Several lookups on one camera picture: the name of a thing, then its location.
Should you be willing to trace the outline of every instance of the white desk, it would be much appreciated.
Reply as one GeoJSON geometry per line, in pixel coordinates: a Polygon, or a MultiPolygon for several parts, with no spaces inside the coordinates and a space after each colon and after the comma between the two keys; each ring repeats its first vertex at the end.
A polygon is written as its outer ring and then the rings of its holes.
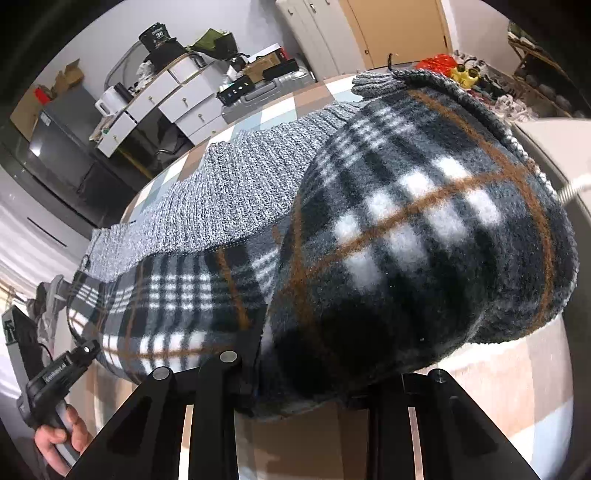
{"type": "Polygon", "coordinates": [[[110,157],[138,123],[154,108],[158,108],[194,145],[223,130],[227,123],[222,118],[222,103],[215,96],[222,84],[222,65],[213,62],[200,69],[184,82],[179,82],[170,69],[181,56],[161,71],[154,80],[119,114],[98,148],[110,157]]]}

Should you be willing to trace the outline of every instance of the gray suitcase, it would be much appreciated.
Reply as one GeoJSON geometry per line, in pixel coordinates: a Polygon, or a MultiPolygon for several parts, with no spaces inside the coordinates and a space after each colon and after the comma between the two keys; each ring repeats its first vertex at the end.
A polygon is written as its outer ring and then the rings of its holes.
{"type": "Polygon", "coordinates": [[[314,83],[314,77],[299,60],[298,65],[300,69],[297,72],[287,73],[270,82],[259,82],[255,90],[240,97],[235,103],[223,107],[223,119],[231,124],[272,100],[314,83]]]}

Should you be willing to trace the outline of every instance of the white cable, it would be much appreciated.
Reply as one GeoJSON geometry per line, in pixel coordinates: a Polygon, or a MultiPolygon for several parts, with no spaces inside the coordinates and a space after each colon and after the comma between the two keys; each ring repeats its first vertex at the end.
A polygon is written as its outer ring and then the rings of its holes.
{"type": "Polygon", "coordinates": [[[584,173],[560,189],[558,192],[558,201],[562,205],[566,205],[578,193],[589,189],[591,189],[591,173],[584,173]]]}

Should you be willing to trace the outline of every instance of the white electric kettle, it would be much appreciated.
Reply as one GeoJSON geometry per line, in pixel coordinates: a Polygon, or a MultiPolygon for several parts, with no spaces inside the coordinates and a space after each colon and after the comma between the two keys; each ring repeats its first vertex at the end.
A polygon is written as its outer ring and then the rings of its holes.
{"type": "Polygon", "coordinates": [[[96,109],[103,115],[117,115],[123,108],[127,106],[127,102],[123,97],[117,93],[115,87],[110,87],[100,96],[100,99],[95,103],[96,109]]]}

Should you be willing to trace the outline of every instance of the white wardrobe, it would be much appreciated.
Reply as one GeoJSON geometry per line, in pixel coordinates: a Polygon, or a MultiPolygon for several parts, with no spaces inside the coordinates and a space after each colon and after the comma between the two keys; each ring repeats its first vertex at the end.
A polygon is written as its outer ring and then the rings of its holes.
{"type": "Polygon", "coordinates": [[[277,0],[317,80],[365,70],[338,0],[277,0]]]}

